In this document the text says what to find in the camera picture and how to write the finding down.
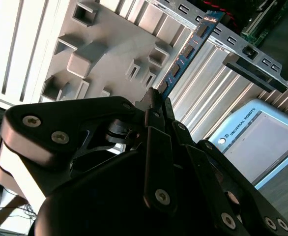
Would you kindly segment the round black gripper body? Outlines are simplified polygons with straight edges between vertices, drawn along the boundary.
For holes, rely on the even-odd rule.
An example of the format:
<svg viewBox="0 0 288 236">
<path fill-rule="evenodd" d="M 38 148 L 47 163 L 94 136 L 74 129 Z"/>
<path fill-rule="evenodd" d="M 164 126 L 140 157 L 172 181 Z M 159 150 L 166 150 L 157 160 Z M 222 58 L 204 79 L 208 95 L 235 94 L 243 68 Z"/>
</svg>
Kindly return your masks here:
<svg viewBox="0 0 288 236">
<path fill-rule="evenodd" d="M 144 202 L 145 158 L 111 158 L 57 188 L 38 212 L 32 236 L 212 236 L 204 199 L 184 169 L 174 167 L 178 208 L 173 216 Z"/>
</svg>

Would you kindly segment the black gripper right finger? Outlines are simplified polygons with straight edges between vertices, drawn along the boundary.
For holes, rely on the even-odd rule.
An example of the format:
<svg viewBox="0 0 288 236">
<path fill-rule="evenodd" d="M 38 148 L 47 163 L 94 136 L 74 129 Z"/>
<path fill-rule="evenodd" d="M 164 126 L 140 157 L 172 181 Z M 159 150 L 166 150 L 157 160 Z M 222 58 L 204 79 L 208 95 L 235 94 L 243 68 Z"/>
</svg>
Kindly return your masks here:
<svg viewBox="0 0 288 236">
<path fill-rule="evenodd" d="M 184 236 L 288 236 L 288 221 L 207 140 L 194 142 L 173 114 L 171 101 L 162 105 L 172 137 L 178 213 Z"/>
</svg>

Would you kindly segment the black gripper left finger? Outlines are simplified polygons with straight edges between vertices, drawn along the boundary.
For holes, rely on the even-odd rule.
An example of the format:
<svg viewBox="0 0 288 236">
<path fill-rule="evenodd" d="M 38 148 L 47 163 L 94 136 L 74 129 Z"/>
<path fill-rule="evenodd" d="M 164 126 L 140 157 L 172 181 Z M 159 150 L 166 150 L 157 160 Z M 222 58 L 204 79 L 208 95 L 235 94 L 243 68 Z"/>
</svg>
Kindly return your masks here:
<svg viewBox="0 0 288 236">
<path fill-rule="evenodd" d="M 0 184 L 36 212 L 60 194 L 92 192 L 113 205 L 135 201 L 173 214 L 177 208 L 165 98 L 150 88 L 140 102 L 120 96 L 18 105 L 0 131 Z"/>
</svg>

